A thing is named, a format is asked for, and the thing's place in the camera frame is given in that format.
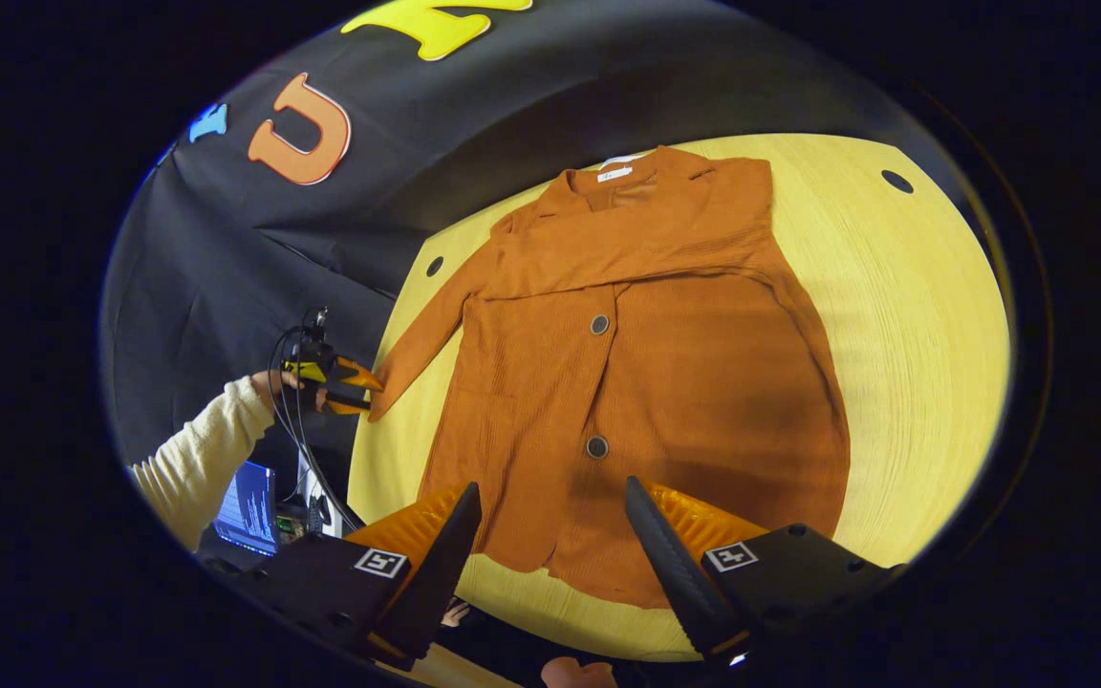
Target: finger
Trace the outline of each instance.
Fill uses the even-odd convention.
[[[580,663],[574,657],[555,657],[542,667],[542,682],[547,688],[567,688],[580,677]]]
[[[614,667],[608,665],[608,663],[591,663],[580,671],[585,676],[592,676],[595,674],[614,674]]]

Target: clothing label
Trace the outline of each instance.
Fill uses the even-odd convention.
[[[620,155],[617,157],[611,157],[611,160],[603,162],[602,166],[599,166],[598,170],[603,171],[607,168],[607,165],[613,165],[614,163],[630,163],[631,161],[637,160],[637,157],[643,157],[645,155],[647,155],[647,153],[636,153],[634,155]]]
[[[598,175],[598,182],[599,183],[609,182],[609,179],[618,178],[625,174],[631,174],[631,168],[619,168],[615,171],[608,171],[608,173],[602,173]]]

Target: yellow letter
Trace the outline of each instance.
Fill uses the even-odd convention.
[[[484,14],[455,18],[436,8],[477,8],[486,10],[528,10],[533,0],[394,0],[363,12],[342,26],[350,33],[362,25],[383,25],[418,40],[418,56],[439,61],[458,47],[482,35],[490,26]]]

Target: orange letter u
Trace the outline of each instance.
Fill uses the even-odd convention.
[[[346,110],[329,96],[305,84],[308,73],[296,75],[274,99],[274,111],[292,108],[309,118],[320,130],[320,140],[312,151],[301,151],[275,134],[274,120],[266,120],[253,132],[249,160],[261,161],[287,182],[309,185],[325,179],[342,160],[351,143],[351,122]]]

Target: coat pocket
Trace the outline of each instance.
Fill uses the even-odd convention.
[[[514,408],[514,397],[455,387],[440,414],[440,426],[424,470],[419,498],[462,482],[478,483],[481,525],[476,545],[484,540],[490,518],[503,500],[512,461]]]

